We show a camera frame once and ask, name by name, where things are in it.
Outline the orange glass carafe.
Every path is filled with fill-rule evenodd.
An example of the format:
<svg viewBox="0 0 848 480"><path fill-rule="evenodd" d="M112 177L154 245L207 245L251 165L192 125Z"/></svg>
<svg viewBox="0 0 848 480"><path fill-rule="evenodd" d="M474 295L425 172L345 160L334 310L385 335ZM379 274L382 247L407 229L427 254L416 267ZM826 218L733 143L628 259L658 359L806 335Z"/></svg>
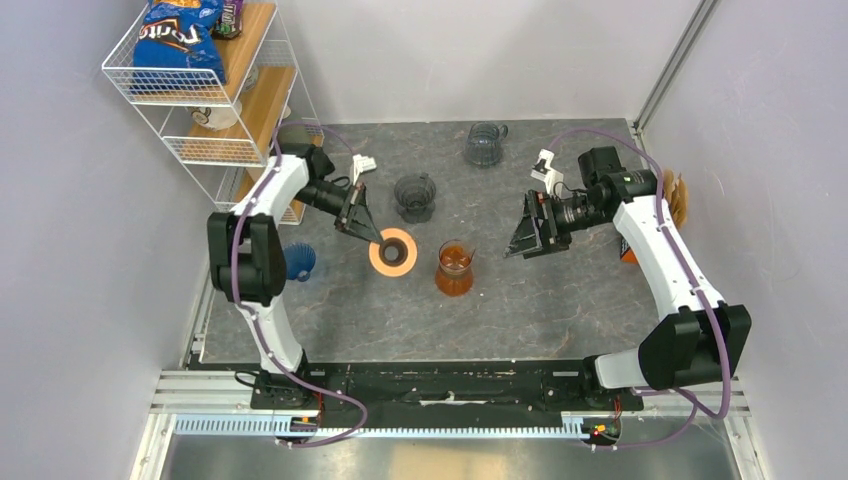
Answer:
<svg viewBox="0 0 848 480"><path fill-rule="evenodd" d="M440 247L434 281L442 293L458 297L471 290L474 283L471 264L475 253L475 248L458 239L448 240Z"/></svg>

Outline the wooden ring dripper holder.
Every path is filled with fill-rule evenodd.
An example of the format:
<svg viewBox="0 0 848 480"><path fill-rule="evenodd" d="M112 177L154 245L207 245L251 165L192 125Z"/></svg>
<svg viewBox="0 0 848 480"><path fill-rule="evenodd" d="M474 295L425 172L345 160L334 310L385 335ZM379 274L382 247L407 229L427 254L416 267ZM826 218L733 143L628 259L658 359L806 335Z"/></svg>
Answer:
<svg viewBox="0 0 848 480"><path fill-rule="evenodd" d="M372 242L368 258L374 270L386 277L402 277L412 271L418 259L418 246L413 237L399 228L386 228L381 243Z"/></svg>

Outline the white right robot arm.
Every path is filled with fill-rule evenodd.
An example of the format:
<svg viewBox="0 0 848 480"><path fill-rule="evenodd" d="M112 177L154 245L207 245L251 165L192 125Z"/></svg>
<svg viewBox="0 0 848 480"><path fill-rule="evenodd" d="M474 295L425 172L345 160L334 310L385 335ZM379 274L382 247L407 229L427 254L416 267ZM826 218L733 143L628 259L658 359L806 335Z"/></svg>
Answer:
<svg viewBox="0 0 848 480"><path fill-rule="evenodd" d="M625 169L613 147L593 148L578 158L582 188L564 198L553 159L552 151L540 151L531 176L545 188L525 194L505 257L565 251L573 233L611 224L635 254L659 316L638 347L587 358L589 388L670 390L731 379L751 316L745 306L727 303L706 279L657 192L655 173Z"/></svg>

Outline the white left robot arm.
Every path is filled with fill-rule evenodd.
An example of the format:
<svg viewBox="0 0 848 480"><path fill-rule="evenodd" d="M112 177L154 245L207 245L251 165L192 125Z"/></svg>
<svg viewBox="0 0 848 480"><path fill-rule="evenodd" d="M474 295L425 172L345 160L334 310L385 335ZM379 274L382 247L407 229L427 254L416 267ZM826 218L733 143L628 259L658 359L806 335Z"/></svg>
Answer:
<svg viewBox="0 0 848 480"><path fill-rule="evenodd" d="M268 163L246 196L226 212L207 220L210 276L243 315L260 352L256 388L275 393L293 388L318 394L303 370L304 348L295 338L283 300L287 263L278 224L297 200L329 214L345 235L380 244L383 236L367 202L360 176L340 186L329 180L335 165L313 143L272 139Z"/></svg>

